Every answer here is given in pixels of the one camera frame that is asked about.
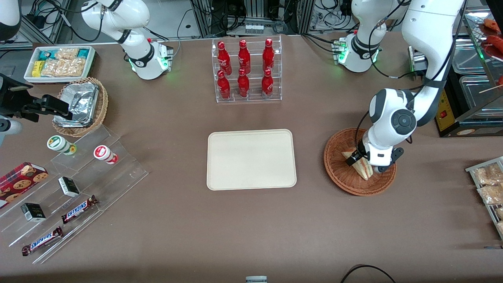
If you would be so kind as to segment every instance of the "snickers bar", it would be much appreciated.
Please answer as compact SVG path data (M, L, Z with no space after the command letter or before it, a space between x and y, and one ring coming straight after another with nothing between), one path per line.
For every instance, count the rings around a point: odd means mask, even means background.
M95 205L98 202L96 197L92 195L90 198L86 199L83 203L81 203L76 208L70 210L67 214L63 215L61 218L63 219L63 224L68 223L73 218L76 218L82 212L86 211L89 207Z
M56 230L52 231L51 233L38 239L36 242L33 242L31 245L24 246L21 252L23 253L23 256L27 256L34 252L36 249L40 248L43 245L47 245L50 241L56 238L63 238L63 230L60 226L58 226Z

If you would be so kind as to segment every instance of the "coca-cola bottle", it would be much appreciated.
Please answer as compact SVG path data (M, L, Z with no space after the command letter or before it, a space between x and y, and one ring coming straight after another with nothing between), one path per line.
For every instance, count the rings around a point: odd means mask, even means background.
M219 41L217 43L218 46L218 64L220 65L220 69L225 72L227 76L230 76L232 73L232 67L230 66L230 56L229 52L225 50L225 43L223 41Z
M271 69L264 71L262 78L262 97L265 99L271 98L273 95L273 78L271 77Z
M246 76L246 71L244 68L239 69L239 78L237 79L237 85L239 86L239 95L241 97L248 97L250 91L250 81Z
M239 67L243 68L244 71L249 74L252 71L252 63L250 61L250 51L246 47L246 40L244 39L239 41L239 53L237 58L239 59Z
M262 53L263 66L262 68L265 70L273 69L274 67L274 49L273 49L273 40L271 38L266 39L266 48L264 48L264 52Z
M222 96L223 100L229 100L230 99L230 84L227 78L225 77L225 73L222 70L218 70L217 72L218 75L218 90L220 91L220 95Z

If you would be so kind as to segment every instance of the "acrylic display stand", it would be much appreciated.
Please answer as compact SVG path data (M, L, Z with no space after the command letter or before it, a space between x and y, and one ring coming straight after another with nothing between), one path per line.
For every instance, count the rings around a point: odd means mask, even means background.
M64 237L53 240L27 256L26 259L32 263L46 261L148 174L125 150L119 137L103 125L81 137L75 145L77 152L74 155L58 154L44 166L49 173L46 180L0 210L0 237L8 242L9 247L19 250L19 256L22 256L23 246L30 245L61 226ZM94 158L93 150L99 145L108 146L117 154L119 161L110 165ZM72 198L63 194L58 183L62 176L74 180L80 191L79 196ZM92 195L99 202L76 219L63 224L61 216ZM28 222L20 208L25 202L38 203L46 220Z
M266 45L266 39L271 38L273 40L274 49L274 67L272 69L271 77L274 80L273 84L273 94L271 98L265 99L262 97L262 78L264 77L264 70L262 68L262 53ZM218 48L217 43L223 41L225 43L225 49L230 55L230 65L232 67L232 74L227 76L230 83L230 99L223 100L220 92L218 91L217 85L217 72L220 70L218 64ZM250 51L251 65L252 69L248 78L250 81L250 94L247 98L243 98L239 95L239 89L237 86L237 78L239 77L239 61L237 55L239 53L239 41L236 38L219 38L213 39L212 41L212 62L213 62L213 80L215 81L215 94L218 103L249 103L249 102L269 102L269 101L280 101L283 98L282 94L282 47L281 47L281 37L280 36L257 36L257 37L247 37L246 45Z
M483 167L486 167L486 166L494 164L494 163L496 163L499 166L499 169L503 172L503 157L489 160L487 162L480 163L478 165L475 165L475 166L472 166L472 167L465 169L466 172L470 173L470 176L472 177L473 181L475 182L475 186L477 186L477 192L479 194L480 194L480 189L483 187L483 185L481 185L479 183L478 179L475 177L475 174L473 172L477 168L483 168ZM503 206L502 204L486 204L485 203L484 205L487 208L487 211L489 212L489 215L491 216L491 219L492 219L492 222L494 223L494 225L496 225L496 223L498 223L500 221L503 221L502 219L499 218L498 214L496 213L496 209L502 207ZM496 230L498 231L499 237L503 240L503 234L501 233L501 231L499 229L496 229Z

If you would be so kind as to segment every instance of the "aluminum foil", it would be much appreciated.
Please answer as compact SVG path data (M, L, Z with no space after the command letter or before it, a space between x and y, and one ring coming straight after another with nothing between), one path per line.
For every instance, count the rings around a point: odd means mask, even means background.
M89 127L93 123L98 100L99 87L93 83L71 84L61 94L61 100L68 103L73 113L72 120L54 116L53 121L61 127Z

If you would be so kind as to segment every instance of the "white tray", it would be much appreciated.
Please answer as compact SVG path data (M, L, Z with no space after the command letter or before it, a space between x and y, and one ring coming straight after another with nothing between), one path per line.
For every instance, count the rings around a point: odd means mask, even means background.
M40 51L55 50L55 49L59 49L59 48L89 49L89 53L86 58L86 64L84 65L84 70L82 71L82 75L80 77L33 77L32 76L33 65L35 64L35 61L38 59ZM94 59L95 53L96 53L95 49L89 45L57 45L57 46L37 47L37 48L35 48L35 50L33 50L32 57L30 59L30 63L28 64L28 67L26 67L24 79L27 82L34 83L34 84L68 83L68 82L73 82L73 81L80 80L80 79L85 79L85 78L87 78L89 71L91 70L91 66L93 64L93 59Z
M297 183L292 132L214 132L208 137L210 190L289 188Z

